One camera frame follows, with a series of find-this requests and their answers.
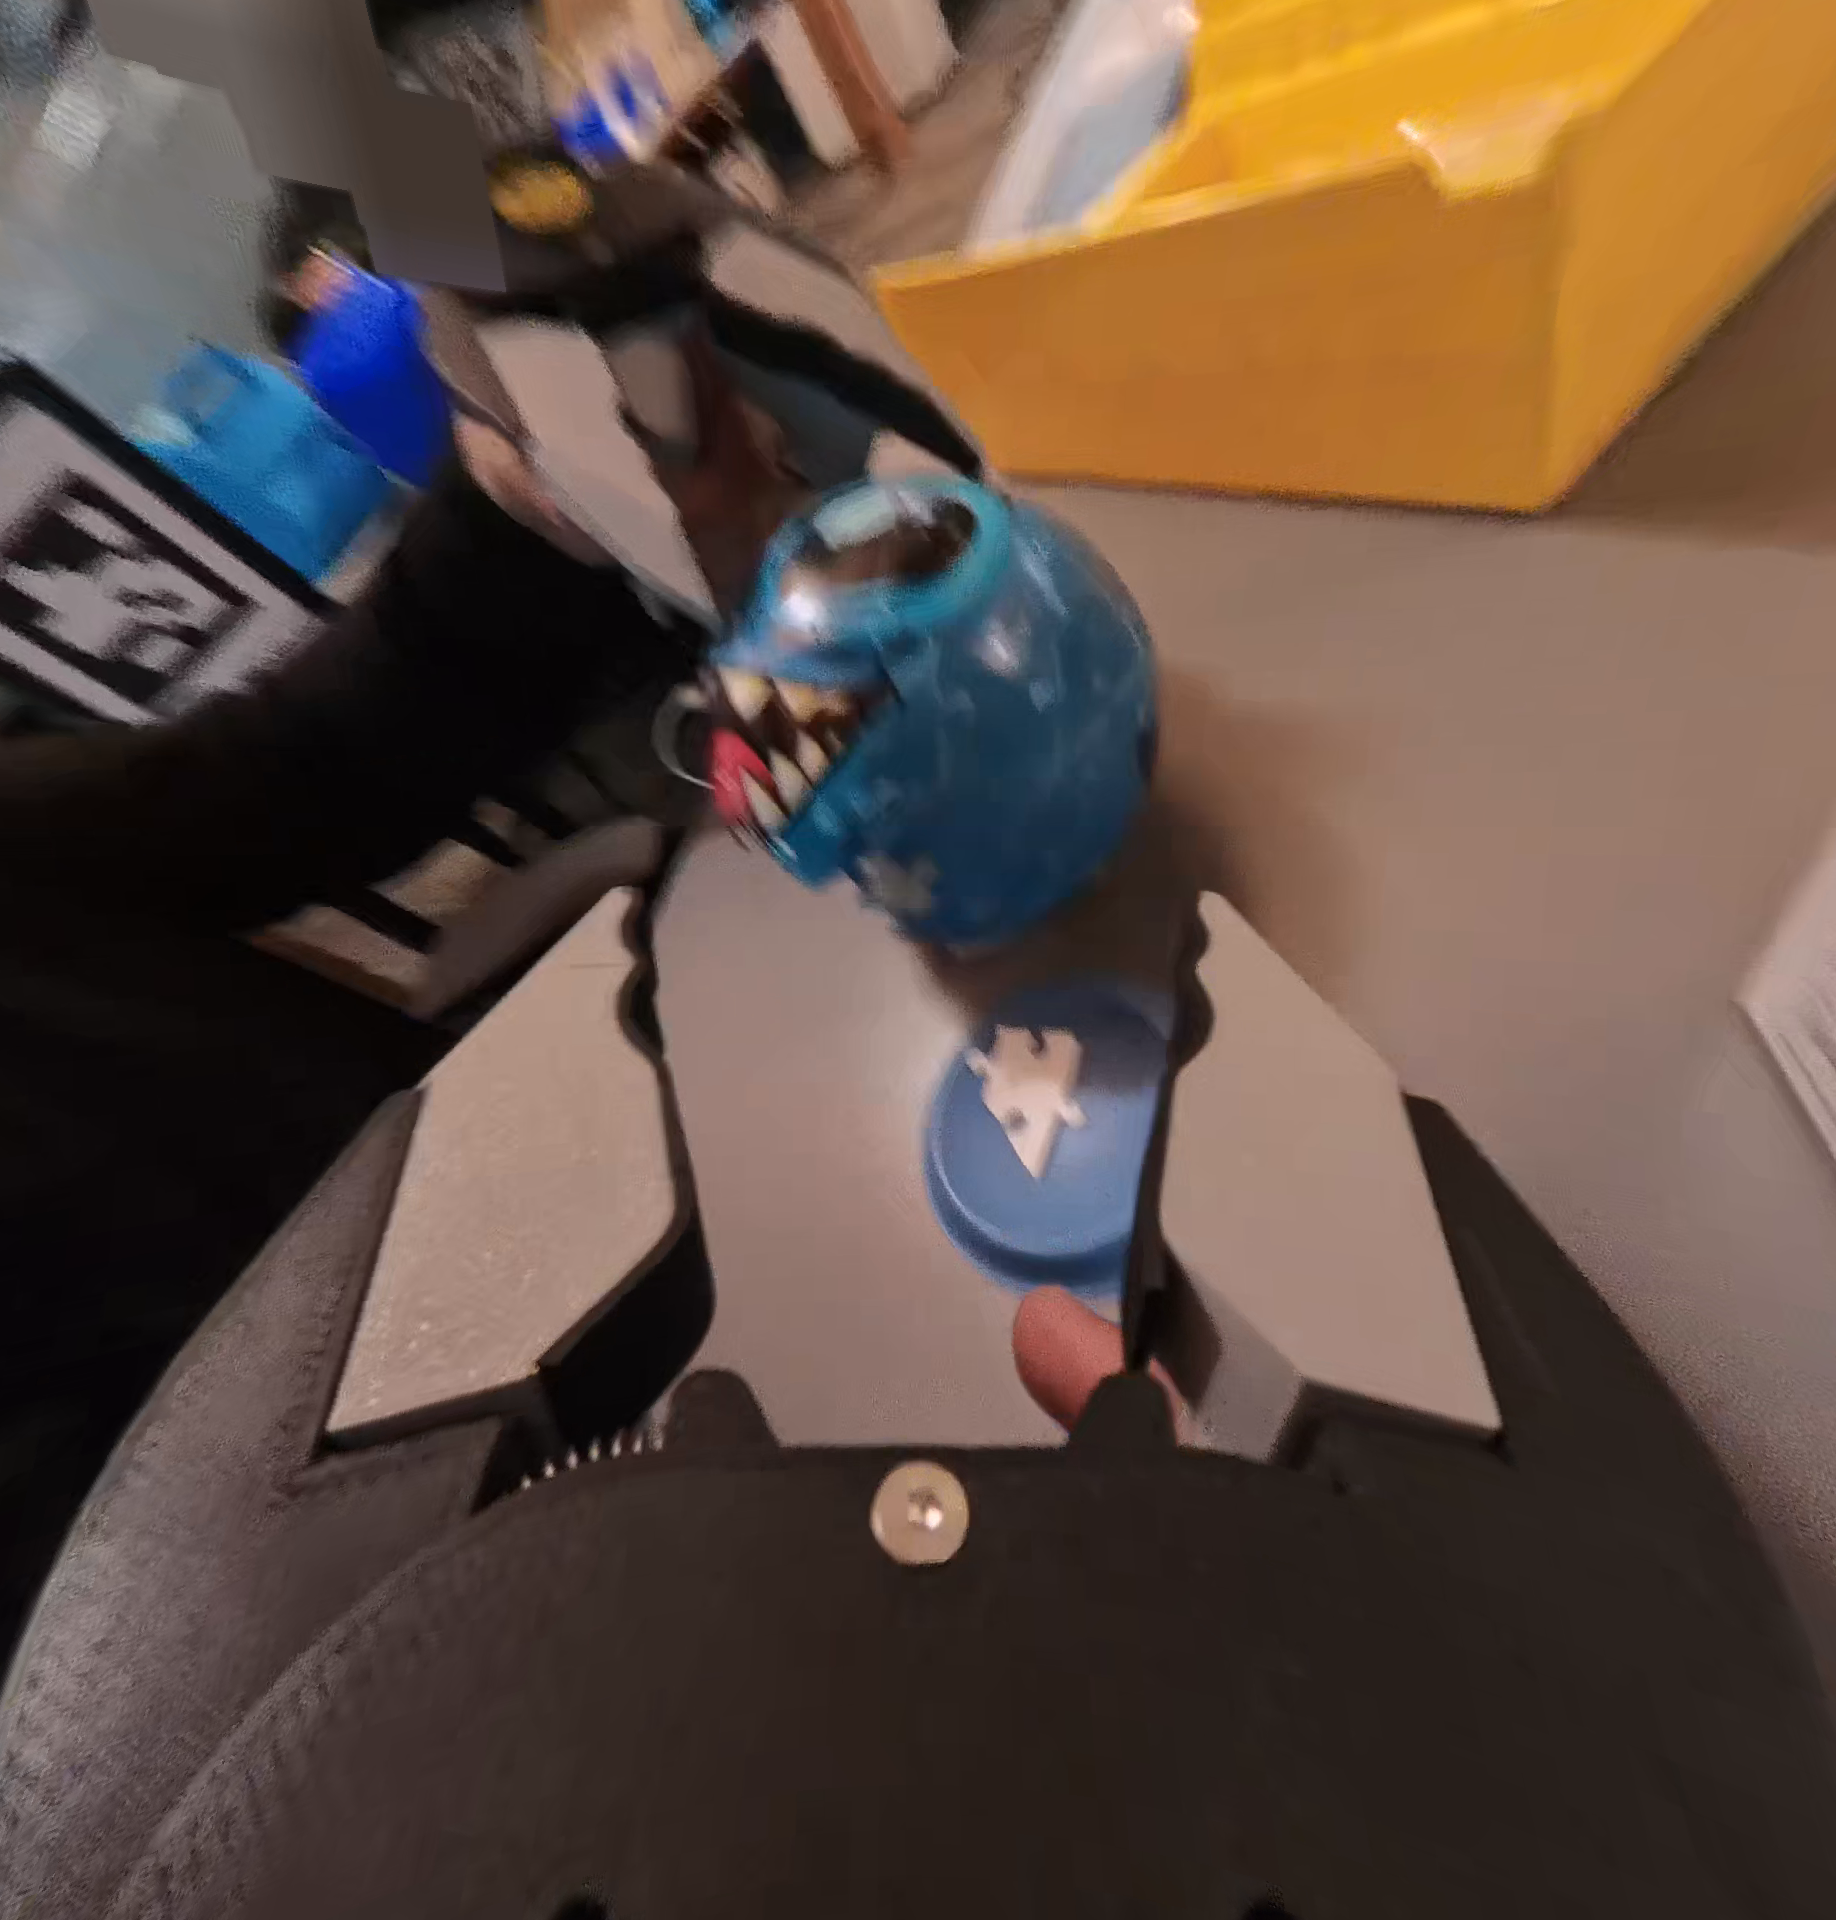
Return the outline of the light blue plastic bin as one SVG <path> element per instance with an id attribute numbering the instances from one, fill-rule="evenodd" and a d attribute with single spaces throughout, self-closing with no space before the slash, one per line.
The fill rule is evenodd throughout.
<path id="1" fill-rule="evenodd" d="M 191 346 L 134 426 L 148 459 L 316 586 L 400 502 L 292 376 L 225 347 Z"/>

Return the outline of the person's right hand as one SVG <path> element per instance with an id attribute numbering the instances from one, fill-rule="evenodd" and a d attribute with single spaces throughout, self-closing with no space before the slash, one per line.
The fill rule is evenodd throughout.
<path id="1" fill-rule="evenodd" d="M 1187 1438 L 1187 1405 L 1162 1364 L 1134 1367 L 1123 1326 L 1058 1285 L 1039 1285 L 1021 1299 L 1009 1326 L 1012 1364 L 1029 1402 L 1065 1438 L 1085 1420 L 1090 1402 L 1112 1379 L 1141 1378 L 1163 1398 L 1171 1438 Z"/>

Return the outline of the black and white tag sign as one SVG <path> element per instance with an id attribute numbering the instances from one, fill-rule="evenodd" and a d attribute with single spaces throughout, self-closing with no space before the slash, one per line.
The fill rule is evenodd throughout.
<path id="1" fill-rule="evenodd" d="M 148 727 L 270 676 L 327 594 L 57 382 L 0 364 L 0 732 Z"/>

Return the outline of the printed cardboard puzzle box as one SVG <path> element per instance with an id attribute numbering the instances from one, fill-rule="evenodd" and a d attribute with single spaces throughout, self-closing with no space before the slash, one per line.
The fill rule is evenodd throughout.
<path id="1" fill-rule="evenodd" d="M 1836 820 L 1777 914 L 1737 1006 L 1836 1166 Z"/>

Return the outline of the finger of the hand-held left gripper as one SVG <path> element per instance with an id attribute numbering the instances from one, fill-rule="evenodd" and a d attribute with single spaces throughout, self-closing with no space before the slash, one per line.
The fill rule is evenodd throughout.
<path id="1" fill-rule="evenodd" d="M 474 482 L 572 560 L 615 565 L 649 603 L 718 628 L 678 506 L 583 333 L 541 319 L 474 324 Z"/>
<path id="2" fill-rule="evenodd" d="M 829 258 L 787 236 L 714 236 L 705 245 L 714 342 L 746 369 L 816 402 L 869 443 L 890 436 L 938 467 L 988 461 L 875 297 Z"/>

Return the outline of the person's left forearm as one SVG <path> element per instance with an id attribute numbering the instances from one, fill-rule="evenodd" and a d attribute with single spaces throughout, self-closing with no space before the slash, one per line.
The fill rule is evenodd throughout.
<path id="1" fill-rule="evenodd" d="M 250 687 L 0 741 L 0 948 L 235 935 L 396 876 L 704 638 L 451 462 L 362 594 Z"/>

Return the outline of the blue cartoon puzzle ball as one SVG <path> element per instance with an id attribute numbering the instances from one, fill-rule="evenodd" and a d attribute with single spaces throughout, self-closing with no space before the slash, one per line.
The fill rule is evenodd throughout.
<path id="1" fill-rule="evenodd" d="M 1120 577 L 960 475 L 857 482 L 778 527 L 697 698 L 725 828 L 930 948 L 1007 944 L 1085 891 L 1158 760 Z"/>

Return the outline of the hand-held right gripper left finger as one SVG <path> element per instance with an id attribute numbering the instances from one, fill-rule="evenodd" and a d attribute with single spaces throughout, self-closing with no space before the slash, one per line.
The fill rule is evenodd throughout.
<path id="1" fill-rule="evenodd" d="M 495 1416 L 566 1449 L 642 1423 L 698 1355 L 710 1259 L 644 896 L 606 891 L 426 1076 L 331 1444 Z"/>

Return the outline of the blue round ball stand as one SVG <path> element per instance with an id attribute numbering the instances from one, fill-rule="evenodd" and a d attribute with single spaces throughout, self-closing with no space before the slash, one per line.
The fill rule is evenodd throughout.
<path id="1" fill-rule="evenodd" d="M 1079 1103 L 1044 1180 L 1026 1177 L 963 1064 L 1005 1025 L 1064 1026 L 1085 1045 Z M 927 1128 L 923 1177 L 952 1243 L 1017 1293 L 1056 1284 L 1117 1311 L 1142 1219 L 1146 1160 L 1172 1076 L 1174 996 L 1109 978 L 1058 980 L 1005 996 L 943 1071 Z"/>

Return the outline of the person's black clothed torso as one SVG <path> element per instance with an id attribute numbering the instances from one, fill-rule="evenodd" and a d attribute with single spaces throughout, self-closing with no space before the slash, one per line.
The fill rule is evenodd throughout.
<path id="1" fill-rule="evenodd" d="M 169 1358 L 447 1045 L 232 938 L 0 921 L 0 1659 Z"/>

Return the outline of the yellow plastic bin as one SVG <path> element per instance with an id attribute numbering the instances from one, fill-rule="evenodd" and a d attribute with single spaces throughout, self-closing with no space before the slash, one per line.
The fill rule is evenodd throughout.
<path id="1" fill-rule="evenodd" d="M 1836 198 L 1836 3 L 1199 7 L 1079 228 L 877 272 L 1003 472 L 1545 511 Z"/>

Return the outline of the white puzzle piece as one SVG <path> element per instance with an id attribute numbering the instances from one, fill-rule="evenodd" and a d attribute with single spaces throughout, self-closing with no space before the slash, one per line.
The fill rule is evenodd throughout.
<path id="1" fill-rule="evenodd" d="M 982 1087 L 985 1113 L 1033 1180 L 1044 1180 L 1064 1135 L 1087 1126 L 1079 1103 L 1085 1045 L 1064 1026 L 1005 1025 L 972 1045 L 963 1064 Z"/>

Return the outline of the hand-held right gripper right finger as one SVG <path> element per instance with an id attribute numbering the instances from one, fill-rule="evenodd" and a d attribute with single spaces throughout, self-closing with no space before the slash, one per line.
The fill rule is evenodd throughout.
<path id="1" fill-rule="evenodd" d="M 1396 1071 L 1231 901 L 1196 914 L 1150 1324 L 1189 1444 L 1290 1462 L 1359 1412 L 1488 1446 L 1501 1404 Z"/>

